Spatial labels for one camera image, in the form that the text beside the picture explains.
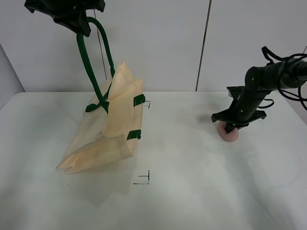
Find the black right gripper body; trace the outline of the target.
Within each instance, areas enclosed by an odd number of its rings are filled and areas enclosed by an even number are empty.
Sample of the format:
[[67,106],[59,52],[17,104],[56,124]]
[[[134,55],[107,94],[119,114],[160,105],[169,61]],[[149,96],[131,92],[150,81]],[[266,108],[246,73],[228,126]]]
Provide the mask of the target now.
[[212,122],[223,121],[234,125],[247,125],[258,119],[265,119],[266,113],[264,111],[255,110],[253,113],[232,111],[230,109],[223,110],[221,112],[212,114]]

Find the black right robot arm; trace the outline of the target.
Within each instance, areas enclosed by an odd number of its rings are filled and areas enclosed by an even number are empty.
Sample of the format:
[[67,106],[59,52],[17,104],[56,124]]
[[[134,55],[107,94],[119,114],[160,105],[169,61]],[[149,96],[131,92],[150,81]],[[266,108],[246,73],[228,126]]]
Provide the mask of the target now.
[[226,133],[247,127],[249,123],[266,117],[266,113],[258,108],[264,108],[260,104],[272,91],[299,88],[306,81],[307,63],[297,58],[265,67],[251,67],[245,75],[244,86],[227,87],[233,98],[230,107],[212,114],[211,120],[225,122]]

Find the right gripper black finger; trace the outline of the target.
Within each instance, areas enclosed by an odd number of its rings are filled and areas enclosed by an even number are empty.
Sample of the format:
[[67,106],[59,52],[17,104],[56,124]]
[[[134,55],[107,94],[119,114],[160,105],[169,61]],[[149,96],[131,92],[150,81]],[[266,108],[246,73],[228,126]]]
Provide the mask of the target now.
[[225,131],[228,134],[228,133],[232,132],[235,128],[237,128],[235,124],[227,122],[226,126],[225,126]]

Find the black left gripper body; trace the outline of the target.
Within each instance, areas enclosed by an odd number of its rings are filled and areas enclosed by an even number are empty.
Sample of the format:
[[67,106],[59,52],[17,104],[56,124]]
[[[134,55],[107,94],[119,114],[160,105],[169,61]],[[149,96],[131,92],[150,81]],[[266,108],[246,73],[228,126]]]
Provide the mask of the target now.
[[103,12],[105,5],[104,0],[26,0],[24,4],[31,13],[38,11],[49,15],[56,24],[86,37],[91,33],[86,11]]

